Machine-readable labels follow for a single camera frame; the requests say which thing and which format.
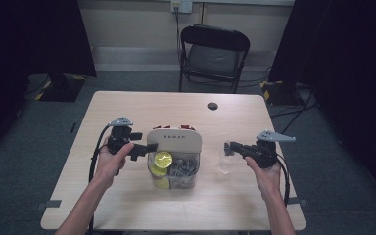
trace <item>hand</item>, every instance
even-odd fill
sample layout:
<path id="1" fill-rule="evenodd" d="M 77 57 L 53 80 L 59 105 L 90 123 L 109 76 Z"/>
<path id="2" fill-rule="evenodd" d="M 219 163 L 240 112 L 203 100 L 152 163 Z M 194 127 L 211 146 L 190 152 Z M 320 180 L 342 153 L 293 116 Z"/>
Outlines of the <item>hand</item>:
<path id="1" fill-rule="evenodd" d="M 106 183 L 106 187 L 110 188 L 115 175 L 120 169 L 124 168 L 124 164 L 126 163 L 125 157 L 133 149 L 133 144 L 125 144 L 115 155 L 112 155 L 106 146 L 108 139 L 109 137 L 105 138 L 104 147 L 100 149 L 94 178 L 100 178 Z"/>
<path id="2" fill-rule="evenodd" d="M 261 196 L 266 201 L 280 195 L 280 164 L 276 163 L 271 168 L 262 169 L 251 157 L 245 157 L 247 165 L 253 170 L 258 182 Z"/>

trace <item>handheld controller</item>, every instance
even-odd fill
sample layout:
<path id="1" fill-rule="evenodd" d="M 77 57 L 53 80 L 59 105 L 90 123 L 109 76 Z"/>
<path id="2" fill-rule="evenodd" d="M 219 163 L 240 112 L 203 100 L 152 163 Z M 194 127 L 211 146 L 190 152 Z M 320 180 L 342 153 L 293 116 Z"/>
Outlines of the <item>handheld controller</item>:
<path id="1" fill-rule="evenodd" d="M 125 144 L 130 140 L 141 140 L 142 133 L 132 133 L 132 128 L 129 126 L 133 123 L 126 117 L 121 117 L 109 123 L 112 126 L 111 136 L 108 139 L 108 149 L 111 154 L 116 154 Z M 133 149 L 128 156 L 132 161 L 137 161 L 139 156 L 145 157 L 147 153 L 157 151 L 158 144 L 149 144 L 147 146 L 134 144 Z"/>
<path id="2" fill-rule="evenodd" d="M 273 131 L 265 130 L 257 137 L 256 145 L 242 145 L 237 142 L 224 143 L 226 156 L 234 155 L 234 152 L 245 157 L 253 158 L 260 168 L 270 168 L 277 162 L 276 141 L 293 142 L 295 137 L 289 137 Z"/>

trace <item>forearm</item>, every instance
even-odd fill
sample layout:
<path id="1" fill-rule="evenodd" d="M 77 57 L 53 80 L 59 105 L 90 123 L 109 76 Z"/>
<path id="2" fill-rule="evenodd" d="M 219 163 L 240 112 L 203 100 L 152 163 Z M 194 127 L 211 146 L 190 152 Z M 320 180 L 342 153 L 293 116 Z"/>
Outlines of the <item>forearm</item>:
<path id="1" fill-rule="evenodd" d="M 85 234 L 94 211 L 106 190 L 107 187 L 104 183 L 93 178 L 56 234 Z"/>
<path id="2" fill-rule="evenodd" d="M 279 193 L 266 198 L 267 213 L 273 235 L 295 234 L 295 230 L 285 207 L 282 196 Z"/>

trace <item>chair backrest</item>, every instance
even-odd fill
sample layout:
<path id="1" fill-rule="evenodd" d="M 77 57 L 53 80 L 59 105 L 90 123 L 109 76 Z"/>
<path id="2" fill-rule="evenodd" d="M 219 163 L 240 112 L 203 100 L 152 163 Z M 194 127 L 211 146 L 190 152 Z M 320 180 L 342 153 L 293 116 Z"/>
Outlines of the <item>chair backrest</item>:
<path id="1" fill-rule="evenodd" d="M 194 24 L 181 31 L 181 42 L 219 49 L 248 52 L 250 40 L 237 30 Z"/>

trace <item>wooden table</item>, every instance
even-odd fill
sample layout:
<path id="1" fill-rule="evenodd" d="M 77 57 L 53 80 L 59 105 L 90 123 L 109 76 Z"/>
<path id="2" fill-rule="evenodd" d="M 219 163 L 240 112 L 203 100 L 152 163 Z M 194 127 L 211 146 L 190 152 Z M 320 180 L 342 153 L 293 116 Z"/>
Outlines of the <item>wooden table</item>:
<path id="1" fill-rule="evenodd" d="M 210 102 L 217 103 L 218 109 L 209 110 Z M 44 229 L 57 229 L 69 215 L 87 185 L 90 158 L 102 129 L 120 117 L 132 120 L 133 131 L 144 134 L 135 141 L 139 144 L 146 144 L 147 134 L 158 125 L 193 126 L 203 138 L 201 166 L 194 188 L 169 190 L 154 186 L 147 157 L 137 162 L 128 159 L 95 212 L 95 229 L 269 230 L 265 203 L 246 162 L 238 158 L 228 174 L 218 169 L 226 140 L 251 145 L 264 129 L 273 130 L 260 96 L 119 91 L 94 94 L 51 197 L 62 202 L 58 208 L 46 209 Z M 278 145 L 277 152 L 282 155 Z M 296 197 L 293 184 L 291 197 Z M 288 211 L 295 229 L 304 229 L 300 205 L 289 205 Z"/>

